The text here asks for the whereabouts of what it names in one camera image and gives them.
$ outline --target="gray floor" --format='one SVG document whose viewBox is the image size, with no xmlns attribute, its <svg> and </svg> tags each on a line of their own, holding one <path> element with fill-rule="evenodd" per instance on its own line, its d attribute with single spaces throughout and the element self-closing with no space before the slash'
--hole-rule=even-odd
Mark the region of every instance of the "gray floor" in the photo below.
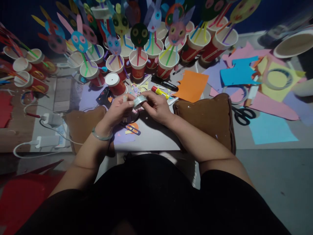
<svg viewBox="0 0 313 235">
<path fill-rule="evenodd" d="M 313 150 L 238 150 L 237 157 L 247 169 L 257 191 L 291 234 L 313 234 Z M 25 173 L 59 159 L 65 161 L 57 169 L 66 170 L 74 156 L 63 153 L 40 159 L 22 159 L 18 172 Z M 116 162 L 116 158 L 105 158 L 97 179 Z M 199 172 L 196 188 L 200 188 Z"/>
</svg>

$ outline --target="hand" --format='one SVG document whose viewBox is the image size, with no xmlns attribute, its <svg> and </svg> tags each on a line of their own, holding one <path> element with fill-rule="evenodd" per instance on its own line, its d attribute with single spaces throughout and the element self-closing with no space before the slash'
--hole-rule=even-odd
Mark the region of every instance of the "hand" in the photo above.
<svg viewBox="0 0 313 235">
<path fill-rule="evenodd" d="M 162 95 L 157 95 L 152 91 L 145 91 L 141 93 L 148 102 L 144 102 L 141 106 L 148 112 L 148 114 L 157 122 L 167 126 L 176 115 L 174 115 L 169 108 L 166 98 Z"/>
</svg>

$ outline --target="scissors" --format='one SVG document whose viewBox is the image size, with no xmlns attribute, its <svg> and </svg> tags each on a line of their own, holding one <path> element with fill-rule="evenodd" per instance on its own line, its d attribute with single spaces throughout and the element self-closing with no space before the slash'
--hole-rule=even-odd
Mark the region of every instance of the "scissors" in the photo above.
<svg viewBox="0 0 313 235">
<path fill-rule="evenodd" d="M 235 113 L 235 120 L 242 126 L 249 125 L 250 124 L 249 119 L 254 119 L 257 117 L 255 112 L 253 112 L 251 109 L 247 109 L 247 108 L 237 109 L 234 106 L 232 106 L 231 109 Z"/>
</svg>

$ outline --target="light blue paper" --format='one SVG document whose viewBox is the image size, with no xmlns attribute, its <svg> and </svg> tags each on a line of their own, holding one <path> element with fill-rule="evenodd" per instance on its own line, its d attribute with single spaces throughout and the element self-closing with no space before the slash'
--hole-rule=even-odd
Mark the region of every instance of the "light blue paper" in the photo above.
<svg viewBox="0 0 313 235">
<path fill-rule="evenodd" d="M 250 130 L 256 145 L 299 141 L 291 132 L 285 119 L 260 112 L 260 116 L 250 119 Z"/>
<path fill-rule="evenodd" d="M 251 62 L 258 57 L 233 60 L 233 68 L 221 70 L 221 77 L 225 86 L 242 84 L 261 84 L 252 80 L 255 71 L 250 67 Z"/>
</svg>

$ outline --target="yellow glue stick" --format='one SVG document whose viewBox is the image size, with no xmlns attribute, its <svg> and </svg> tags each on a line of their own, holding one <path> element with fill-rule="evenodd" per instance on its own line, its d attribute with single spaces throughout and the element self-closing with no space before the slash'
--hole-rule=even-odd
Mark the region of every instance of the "yellow glue stick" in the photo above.
<svg viewBox="0 0 313 235">
<path fill-rule="evenodd" d="M 158 94 L 158 95 L 164 95 L 167 100 L 168 100 L 168 98 L 170 97 L 168 94 L 166 94 L 165 92 L 161 91 L 161 90 L 160 90 L 159 88 L 157 88 L 156 86 L 153 86 L 153 87 L 151 88 L 151 90 L 152 90 L 154 93 Z"/>
</svg>

